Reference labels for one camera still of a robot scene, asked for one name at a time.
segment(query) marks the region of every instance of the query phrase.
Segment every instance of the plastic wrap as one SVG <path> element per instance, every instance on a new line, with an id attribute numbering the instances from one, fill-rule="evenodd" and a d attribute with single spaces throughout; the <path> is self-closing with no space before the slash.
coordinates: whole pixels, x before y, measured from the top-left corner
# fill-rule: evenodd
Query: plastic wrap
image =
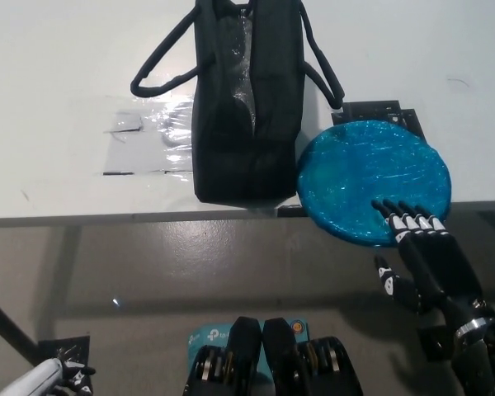
<path id="1" fill-rule="evenodd" d="M 299 161 L 298 192 L 321 228 L 349 242 L 391 246 L 389 227 L 372 200 L 423 205 L 444 219 L 451 180 L 436 150 L 383 121 L 334 126 L 310 142 Z"/>
<path id="2" fill-rule="evenodd" d="M 105 174 L 192 170 L 192 96 L 129 101 L 114 114 Z"/>

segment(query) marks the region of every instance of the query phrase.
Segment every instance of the black fabric bag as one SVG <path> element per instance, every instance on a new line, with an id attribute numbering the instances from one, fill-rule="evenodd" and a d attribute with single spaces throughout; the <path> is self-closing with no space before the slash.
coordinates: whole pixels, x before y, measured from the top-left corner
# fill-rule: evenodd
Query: black fabric bag
<path id="1" fill-rule="evenodd" d="M 304 62 L 303 28 L 328 87 Z M 197 66 L 162 87 L 141 87 L 162 57 L 195 24 Z M 314 41 L 300 0 L 196 0 L 150 55 L 130 90 L 156 97 L 198 76 L 192 118 L 195 193 L 204 202 L 282 199 L 295 194 L 295 138 L 303 116 L 304 76 L 334 109 L 344 92 Z"/>

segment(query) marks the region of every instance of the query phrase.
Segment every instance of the blue disc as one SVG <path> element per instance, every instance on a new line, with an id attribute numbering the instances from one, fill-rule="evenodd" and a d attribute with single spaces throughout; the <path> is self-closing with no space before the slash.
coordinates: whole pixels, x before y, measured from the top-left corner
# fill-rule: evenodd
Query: blue disc
<path id="1" fill-rule="evenodd" d="M 395 244 L 372 200 L 422 205 L 442 220 L 451 202 L 450 174 L 438 152 L 384 121 L 351 122 L 322 132 L 299 160 L 297 190 L 319 227 L 369 246 Z"/>

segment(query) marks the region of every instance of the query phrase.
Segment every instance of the black metal bracket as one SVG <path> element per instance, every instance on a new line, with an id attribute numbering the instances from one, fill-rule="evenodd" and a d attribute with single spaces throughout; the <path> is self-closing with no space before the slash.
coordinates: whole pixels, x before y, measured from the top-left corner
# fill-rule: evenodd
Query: black metal bracket
<path id="1" fill-rule="evenodd" d="M 366 120 L 390 122 L 426 141 L 416 111 L 402 109 L 399 101 L 351 101 L 343 103 L 342 112 L 332 113 L 334 125 Z"/>

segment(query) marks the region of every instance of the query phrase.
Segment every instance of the robotic hand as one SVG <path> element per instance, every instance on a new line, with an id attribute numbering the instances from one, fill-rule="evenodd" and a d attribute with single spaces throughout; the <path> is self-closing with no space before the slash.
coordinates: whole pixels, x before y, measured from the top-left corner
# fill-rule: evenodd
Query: robotic hand
<path id="1" fill-rule="evenodd" d="M 48 359 L 7 386 L 0 396 L 69 395 L 59 388 L 70 389 L 76 396 L 92 396 L 90 375 L 95 372 L 91 367 L 72 361 Z"/>
<path id="2" fill-rule="evenodd" d="M 389 200 L 372 206 L 391 228 L 413 280 L 380 256 L 376 269 L 385 291 L 415 314 L 439 309 L 452 340 L 451 367 L 467 396 L 495 395 L 495 311 L 456 239 L 422 207 Z"/>

